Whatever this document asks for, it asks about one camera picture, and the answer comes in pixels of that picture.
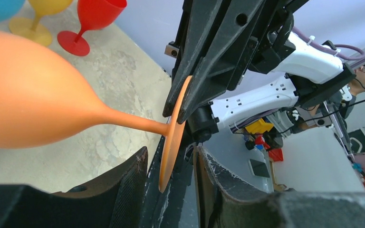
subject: beige table surface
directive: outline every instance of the beige table surface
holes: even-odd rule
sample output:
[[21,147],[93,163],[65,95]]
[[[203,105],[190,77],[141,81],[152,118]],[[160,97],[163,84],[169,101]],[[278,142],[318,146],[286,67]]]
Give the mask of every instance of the beige table surface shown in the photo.
[[[33,15],[26,2],[17,16]],[[167,121],[162,111],[171,79],[115,24],[86,32],[83,37],[90,44],[90,54],[77,57],[63,50],[56,38],[62,30],[78,32],[75,2],[65,11],[43,18],[41,23],[54,36],[49,48],[72,63],[108,106]],[[0,30],[9,32],[8,21],[0,23]],[[48,192],[67,191],[119,165],[142,146],[148,147],[151,162],[159,139],[153,133],[100,125],[47,146],[0,149],[0,183],[27,183]]]

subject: purple cable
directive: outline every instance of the purple cable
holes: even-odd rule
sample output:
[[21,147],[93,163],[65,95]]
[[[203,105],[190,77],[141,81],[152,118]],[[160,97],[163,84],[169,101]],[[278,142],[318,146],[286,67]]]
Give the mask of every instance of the purple cable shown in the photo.
[[[306,43],[310,42],[310,38],[308,38],[306,35],[304,35],[298,28],[293,27],[292,32],[297,34],[298,37],[300,37],[300,39],[302,39],[304,42],[306,42]],[[328,54],[331,54],[331,55],[335,55],[337,53],[336,51],[334,51],[330,48],[323,47],[323,46],[319,45],[318,43],[316,43],[314,41],[311,41],[310,46],[312,46],[313,48],[315,48],[319,51],[322,51],[322,52],[325,52],[325,53],[328,53]],[[360,59],[363,59],[365,57],[365,52],[362,49],[358,48],[358,47],[354,47],[354,46],[347,45],[347,44],[335,44],[335,47],[337,47],[337,48],[339,48],[339,47],[340,48],[348,48],[348,49],[351,49],[351,50],[354,50],[354,51],[357,51],[357,52],[360,53],[360,56],[358,56],[358,57],[348,57],[348,56],[345,56],[341,53],[338,53],[336,55],[339,58],[342,58],[344,60],[360,60]]]

